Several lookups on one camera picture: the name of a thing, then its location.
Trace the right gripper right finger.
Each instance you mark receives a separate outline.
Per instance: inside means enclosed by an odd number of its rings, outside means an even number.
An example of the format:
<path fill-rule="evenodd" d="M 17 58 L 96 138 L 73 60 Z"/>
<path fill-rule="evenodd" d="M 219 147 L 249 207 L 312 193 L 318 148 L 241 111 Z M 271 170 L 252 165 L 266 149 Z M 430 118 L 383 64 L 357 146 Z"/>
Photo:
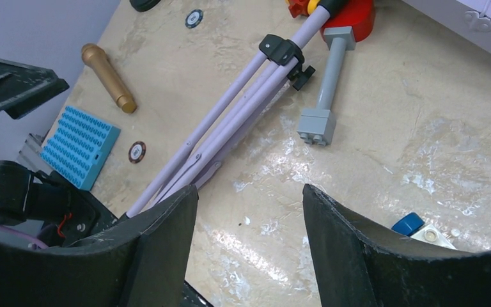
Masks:
<path fill-rule="evenodd" d="M 313 185 L 302 194 L 323 306 L 491 306 L 491 250 L 468 253 L 421 242 Z"/>

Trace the poker chip near centre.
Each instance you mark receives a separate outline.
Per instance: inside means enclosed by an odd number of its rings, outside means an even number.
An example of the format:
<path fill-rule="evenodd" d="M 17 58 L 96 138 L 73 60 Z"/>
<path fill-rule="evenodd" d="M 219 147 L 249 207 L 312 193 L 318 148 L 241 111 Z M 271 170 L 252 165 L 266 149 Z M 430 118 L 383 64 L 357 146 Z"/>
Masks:
<path fill-rule="evenodd" d="M 203 20 L 203 11 L 195 9 L 191 11 L 185 19 L 185 26 L 189 29 L 197 27 Z"/>

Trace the light blue building baseplate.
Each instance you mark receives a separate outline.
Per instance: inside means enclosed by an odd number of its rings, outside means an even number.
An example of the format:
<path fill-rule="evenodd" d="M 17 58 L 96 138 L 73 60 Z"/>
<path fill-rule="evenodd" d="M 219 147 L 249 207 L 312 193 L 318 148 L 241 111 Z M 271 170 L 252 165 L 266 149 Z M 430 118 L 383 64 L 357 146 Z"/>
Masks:
<path fill-rule="evenodd" d="M 66 106 L 40 157 L 76 188 L 92 189 L 121 129 L 74 106 Z"/>

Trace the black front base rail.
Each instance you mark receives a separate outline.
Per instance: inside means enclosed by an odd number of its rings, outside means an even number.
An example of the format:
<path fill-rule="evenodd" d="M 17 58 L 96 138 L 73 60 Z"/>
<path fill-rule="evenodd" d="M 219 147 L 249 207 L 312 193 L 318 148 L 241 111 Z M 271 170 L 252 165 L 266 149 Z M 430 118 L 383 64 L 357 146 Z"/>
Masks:
<path fill-rule="evenodd" d="M 187 281 L 183 282 L 182 300 L 180 307 L 214 307 L 208 299 L 203 297 L 194 287 Z"/>

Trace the white brick car blue wheels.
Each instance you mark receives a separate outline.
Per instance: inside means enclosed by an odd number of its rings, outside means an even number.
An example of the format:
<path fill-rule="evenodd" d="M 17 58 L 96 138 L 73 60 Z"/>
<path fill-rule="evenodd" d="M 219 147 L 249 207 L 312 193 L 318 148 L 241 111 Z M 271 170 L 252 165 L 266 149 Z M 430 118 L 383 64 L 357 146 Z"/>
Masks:
<path fill-rule="evenodd" d="M 456 247 L 433 224 L 426 224 L 415 212 L 411 212 L 391 227 L 392 231 L 401 235 L 436 246 L 454 249 Z"/>

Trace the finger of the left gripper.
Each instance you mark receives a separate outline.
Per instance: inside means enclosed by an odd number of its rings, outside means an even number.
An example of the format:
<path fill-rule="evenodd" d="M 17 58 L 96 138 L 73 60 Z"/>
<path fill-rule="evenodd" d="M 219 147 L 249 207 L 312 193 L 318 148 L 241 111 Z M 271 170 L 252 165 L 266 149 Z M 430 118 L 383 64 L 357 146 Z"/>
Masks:
<path fill-rule="evenodd" d="M 69 84 L 48 68 L 0 59 L 0 112 L 14 120 L 69 89 Z"/>

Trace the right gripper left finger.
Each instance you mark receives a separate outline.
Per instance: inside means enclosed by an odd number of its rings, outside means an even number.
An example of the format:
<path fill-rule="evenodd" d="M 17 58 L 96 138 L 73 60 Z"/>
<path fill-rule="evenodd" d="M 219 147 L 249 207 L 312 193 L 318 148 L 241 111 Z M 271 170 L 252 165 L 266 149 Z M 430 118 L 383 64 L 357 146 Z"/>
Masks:
<path fill-rule="evenodd" d="M 198 191 L 66 248 L 0 242 L 0 306 L 180 306 Z"/>

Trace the red and grey brick hammer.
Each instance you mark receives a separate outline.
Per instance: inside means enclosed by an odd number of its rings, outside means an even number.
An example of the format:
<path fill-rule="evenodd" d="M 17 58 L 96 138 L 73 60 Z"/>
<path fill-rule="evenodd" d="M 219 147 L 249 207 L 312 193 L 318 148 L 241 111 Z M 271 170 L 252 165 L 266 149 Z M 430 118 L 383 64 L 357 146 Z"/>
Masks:
<path fill-rule="evenodd" d="M 374 20 L 374 1 L 356 0 L 349 1 L 321 27 L 329 55 L 316 106 L 304 108 L 300 116 L 297 133 L 305 143 L 320 146 L 331 144 L 336 127 L 336 116 L 331 108 L 345 54 L 370 35 Z"/>

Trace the lilac music stand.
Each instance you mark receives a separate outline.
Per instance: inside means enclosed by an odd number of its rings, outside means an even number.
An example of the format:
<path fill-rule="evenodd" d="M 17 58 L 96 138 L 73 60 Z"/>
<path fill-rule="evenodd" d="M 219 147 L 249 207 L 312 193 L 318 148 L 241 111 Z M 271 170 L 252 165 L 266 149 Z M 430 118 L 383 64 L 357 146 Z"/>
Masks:
<path fill-rule="evenodd" d="M 491 1 L 483 1 L 479 7 L 461 1 L 411 1 L 410 5 L 491 53 Z M 208 181 L 283 84 L 290 80 L 299 89 L 311 77 L 313 68 L 302 68 L 302 48 L 317 31 L 333 57 L 343 55 L 358 41 L 355 26 L 339 24 L 346 14 L 356 17 L 359 10 L 346 1 L 321 1 L 290 39 L 266 36 L 253 60 L 123 218 L 137 215 L 186 185 L 201 187 Z"/>

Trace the gold microphone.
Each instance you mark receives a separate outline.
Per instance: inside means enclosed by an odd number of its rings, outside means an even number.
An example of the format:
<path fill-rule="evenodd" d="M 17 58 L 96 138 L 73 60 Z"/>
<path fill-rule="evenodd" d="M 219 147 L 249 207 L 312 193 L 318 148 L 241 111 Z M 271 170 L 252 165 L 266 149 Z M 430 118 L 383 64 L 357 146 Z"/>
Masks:
<path fill-rule="evenodd" d="M 137 109 L 131 92 L 111 65 L 102 48 L 96 44 L 87 43 L 81 48 L 81 59 L 94 71 L 115 104 L 124 113 L 132 114 Z"/>

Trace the poker chip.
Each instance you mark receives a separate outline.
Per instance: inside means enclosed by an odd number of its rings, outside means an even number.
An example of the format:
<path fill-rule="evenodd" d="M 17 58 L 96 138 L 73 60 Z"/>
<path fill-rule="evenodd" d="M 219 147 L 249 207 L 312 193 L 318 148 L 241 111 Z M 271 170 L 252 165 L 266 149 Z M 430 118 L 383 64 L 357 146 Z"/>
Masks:
<path fill-rule="evenodd" d="M 195 9 L 191 11 L 185 19 L 185 26 L 189 29 L 197 27 L 203 20 L 203 11 Z"/>
<path fill-rule="evenodd" d="M 136 141 L 131 145 L 128 152 L 129 161 L 137 164 L 143 160 L 146 153 L 146 144 L 142 141 Z"/>

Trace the red brick yellow wheels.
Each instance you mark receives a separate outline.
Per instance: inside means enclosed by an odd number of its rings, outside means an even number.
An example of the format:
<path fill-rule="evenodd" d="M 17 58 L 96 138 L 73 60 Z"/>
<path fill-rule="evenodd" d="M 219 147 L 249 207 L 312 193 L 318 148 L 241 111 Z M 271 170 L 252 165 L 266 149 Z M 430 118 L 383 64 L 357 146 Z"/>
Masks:
<path fill-rule="evenodd" d="M 293 18 L 308 17 L 317 8 L 320 0 L 286 0 L 288 11 Z"/>

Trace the aluminium side rail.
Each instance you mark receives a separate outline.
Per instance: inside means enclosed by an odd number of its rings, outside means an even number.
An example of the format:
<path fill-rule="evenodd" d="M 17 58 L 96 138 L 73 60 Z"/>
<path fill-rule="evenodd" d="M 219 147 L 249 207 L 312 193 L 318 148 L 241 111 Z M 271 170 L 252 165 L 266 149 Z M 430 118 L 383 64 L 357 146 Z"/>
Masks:
<path fill-rule="evenodd" d="M 41 145 L 41 136 L 28 134 L 15 161 L 31 171 L 42 171 L 46 175 L 49 175 L 52 168 L 40 157 L 40 153 L 42 152 Z"/>

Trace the poker chip near front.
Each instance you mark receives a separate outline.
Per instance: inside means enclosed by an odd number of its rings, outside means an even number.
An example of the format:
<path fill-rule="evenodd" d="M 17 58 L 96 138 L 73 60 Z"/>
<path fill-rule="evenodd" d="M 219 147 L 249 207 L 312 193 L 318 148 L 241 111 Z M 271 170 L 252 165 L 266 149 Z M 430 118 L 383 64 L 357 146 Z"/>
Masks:
<path fill-rule="evenodd" d="M 128 152 L 129 161 L 137 164 L 143 160 L 146 153 L 146 144 L 142 141 L 136 141 L 131 145 Z"/>

